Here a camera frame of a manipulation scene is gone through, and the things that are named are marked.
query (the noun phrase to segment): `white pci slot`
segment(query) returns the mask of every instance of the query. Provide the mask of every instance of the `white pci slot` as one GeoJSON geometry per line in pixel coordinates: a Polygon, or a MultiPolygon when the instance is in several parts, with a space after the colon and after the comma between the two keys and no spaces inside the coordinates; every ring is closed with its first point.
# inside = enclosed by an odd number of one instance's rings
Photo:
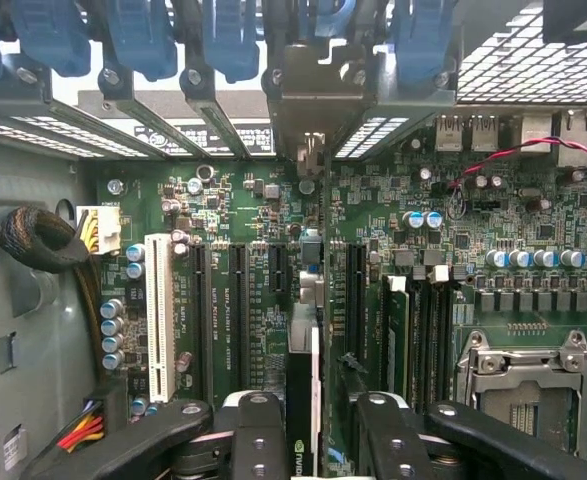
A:
{"type": "Polygon", "coordinates": [[[167,403],[175,393],[171,235],[145,235],[144,247],[150,400],[167,403]]]}

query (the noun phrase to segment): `gray metal side panel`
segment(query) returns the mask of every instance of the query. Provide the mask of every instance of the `gray metal side panel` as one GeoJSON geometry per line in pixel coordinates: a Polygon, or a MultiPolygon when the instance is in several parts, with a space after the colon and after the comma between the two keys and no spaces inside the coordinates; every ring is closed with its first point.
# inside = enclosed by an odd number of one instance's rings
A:
{"type": "MultiPolygon", "coordinates": [[[[38,157],[0,146],[0,219],[17,205],[37,203],[55,210],[66,198],[73,205],[92,198],[82,171],[66,160],[38,157]]],[[[27,430],[29,459],[82,407],[93,388],[88,333],[72,273],[59,276],[55,302],[12,318],[9,267],[0,251],[0,337],[16,332],[17,368],[0,374],[0,480],[15,479],[26,461],[4,470],[3,442],[17,425],[27,430]]]]}

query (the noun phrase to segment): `motherboard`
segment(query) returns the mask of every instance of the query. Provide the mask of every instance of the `motherboard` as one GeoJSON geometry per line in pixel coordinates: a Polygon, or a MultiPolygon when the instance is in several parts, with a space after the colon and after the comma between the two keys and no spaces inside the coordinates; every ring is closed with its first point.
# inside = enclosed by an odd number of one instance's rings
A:
{"type": "Polygon", "coordinates": [[[278,159],[100,167],[122,243],[102,259],[103,363],[127,378],[131,421],[271,391],[289,425],[321,416],[291,455],[344,476],[349,399],[381,390],[587,459],[587,166],[546,145],[463,175],[513,145],[513,120],[491,118],[488,136],[439,122],[310,178],[278,159]]]}

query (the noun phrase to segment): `green circuit board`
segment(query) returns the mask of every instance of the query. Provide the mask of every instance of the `green circuit board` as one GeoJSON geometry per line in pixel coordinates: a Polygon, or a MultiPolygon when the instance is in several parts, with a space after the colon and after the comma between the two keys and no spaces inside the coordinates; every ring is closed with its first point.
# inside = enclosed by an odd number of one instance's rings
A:
{"type": "MultiPolygon", "coordinates": [[[[265,389],[286,401],[287,326],[299,301],[299,274],[306,268],[300,259],[299,232],[323,232],[320,273],[330,292],[319,309],[328,354],[322,373],[324,475],[354,473],[350,432],[338,414],[345,399],[339,393],[336,367],[346,353],[358,352],[367,389],[401,394],[419,411],[436,398],[455,398],[459,393],[455,365],[474,332],[481,331],[492,348],[505,350],[558,349],[575,330],[587,341],[587,180],[569,185],[558,181],[562,172],[555,167],[553,152],[491,164],[482,174],[499,176],[499,188],[463,184],[453,192],[436,191],[436,185],[447,185],[484,157],[397,148],[365,163],[333,161],[327,163],[323,177],[314,179],[313,192],[306,194],[300,192],[296,166],[275,159],[212,162],[214,180],[194,195],[187,184],[201,165],[196,161],[112,162],[101,167],[99,203],[120,207],[123,242],[119,255],[103,259],[102,296],[126,305],[125,359],[118,374],[129,377],[131,397],[143,393],[144,387],[135,389],[146,375],[148,348],[145,311],[131,301],[124,250],[143,243],[145,235],[176,228],[189,234],[190,253],[172,260],[175,351],[194,354],[189,369],[176,377],[176,396],[202,398],[217,408],[228,394],[241,389],[265,389]],[[428,179],[420,177],[421,169],[428,169],[428,179]],[[111,179],[120,180],[126,192],[117,197],[109,193],[111,179]],[[261,182],[257,189],[256,181],[261,182]],[[268,186],[276,186],[277,195],[272,190],[267,195],[268,186]],[[531,211],[529,202],[536,198],[548,199],[552,207],[531,211]],[[178,213],[162,211],[167,199],[179,202],[178,213]],[[442,226],[410,228],[405,220],[410,212],[437,212],[442,226]],[[290,267],[285,294],[272,290],[270,245],[285,248],[290,267]],[[236,267],[231,263],[236,248],[244,248],[247,259],[245,317],[237,316],[234,301],[237,292],[231,277],[236,267]],[[491,250],[559,254],[567,249],[585,255],[584,268],[494,268],[486,262],[491,250]],[[204,290],[195,283],[201,281],[200,267],[193,263],[196,252],[203,251],[204,290]],[[351,291],[354,255],[362,259],[358,278],[364,287],[363,305],[357,308],[351,291]],[[407,258],[413,258],[412,263],[405,263],[407,258]],[[446,294],[437,290],[428,303],[422,294],[414,298],[409,292],[388,291],[389,277],[410,278],[412,269],[424,264],[425,273],[432,265],[458,267],[459,282],[446,294]],[[208,316],[196,312],[194,292],[203,292],[210,302],[208,316]],[[506,308],[507,299],[516,294],[522,299],[535,296],[534,308],[506,308]],[[492,301],[489,296],[502,303],[486,308],[492,301]],[[548,311],[538,308],[541,298],[552,299],[548,311]],[[558,308],[559,304],[567,308],[558,308]],[[240,318],[245,325],[237,324],[240,318]],[[425,318],[432,323],[423,324],[425,318]],[[449,330],[442,330],[446,336],[438,340],[438,329],[445,323],[449,330]],[[424,335],[420,328],[431,330],[424,335]],[[420,352],[431,352],[428,362],[416,363],[420,352]],[[445,381],[435,385],[425,383],[425,378],[445,381]]],[[[573,448],[573,420],[562,429],[562,445],[573,448]]]]}

